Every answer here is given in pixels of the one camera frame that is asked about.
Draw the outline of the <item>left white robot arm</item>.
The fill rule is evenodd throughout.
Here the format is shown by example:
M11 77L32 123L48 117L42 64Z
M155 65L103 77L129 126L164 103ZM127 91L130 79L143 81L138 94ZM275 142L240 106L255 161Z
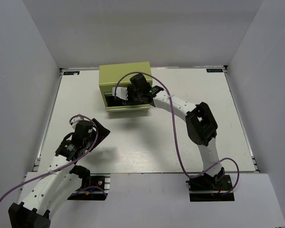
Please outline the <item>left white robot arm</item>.
M9 210L13 228L48 228L56 211L77 190L91 184L90 170L77 162L95 149L110 130L96 119L76 115L69 121L74 129L68 133L55 151L46 173L20 203Z

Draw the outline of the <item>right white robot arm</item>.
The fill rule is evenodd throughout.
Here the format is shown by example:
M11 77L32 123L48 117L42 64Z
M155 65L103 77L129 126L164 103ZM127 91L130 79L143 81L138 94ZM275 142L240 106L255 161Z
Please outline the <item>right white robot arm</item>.
M127 87L128 98L171 113L175 149L183 173L190 179L202 177L208 188L217 189L222 184L225 170L220 164L216 148L218 124L208 104L185 102L173 96L159 80L159 86L151 86L145 78L149 76L155 79L150 74L138 71L126 74L126 76L130 75L132 77L131 85ZM189 175L184 168L177 140L176 116L185 122L189 139L198 146L203 162L201 174Z

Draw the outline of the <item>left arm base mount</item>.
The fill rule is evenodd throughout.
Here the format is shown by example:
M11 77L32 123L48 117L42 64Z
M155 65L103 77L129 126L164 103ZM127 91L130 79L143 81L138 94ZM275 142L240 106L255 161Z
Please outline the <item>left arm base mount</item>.
M77 201L104 201L109 193L110 175L90 175L82 180L81 187L68 197Z

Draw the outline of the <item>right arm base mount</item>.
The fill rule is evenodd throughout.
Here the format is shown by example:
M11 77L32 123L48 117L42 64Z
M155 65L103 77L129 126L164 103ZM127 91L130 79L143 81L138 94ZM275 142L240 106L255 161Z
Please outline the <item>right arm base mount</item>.
M207 182L203 176L189 179L186 183L189 187L190 202L226 202L235 200L230 175L224 175L215 187L210 182Z

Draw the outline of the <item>green metal drawer box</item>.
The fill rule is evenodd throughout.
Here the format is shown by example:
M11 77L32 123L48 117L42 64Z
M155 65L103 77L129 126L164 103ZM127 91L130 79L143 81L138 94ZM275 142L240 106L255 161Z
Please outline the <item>green metal drawer box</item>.
M101 65L99 67L99 89L107 112L140 111L148 110L150 108L148 104L130 100L124 101L114 97L113 92L116 85L120 87L131 85L130 78L132 75L127 76L121 83L118 83L120 78L134 71L145 72L148 74L152 73L149 62Z

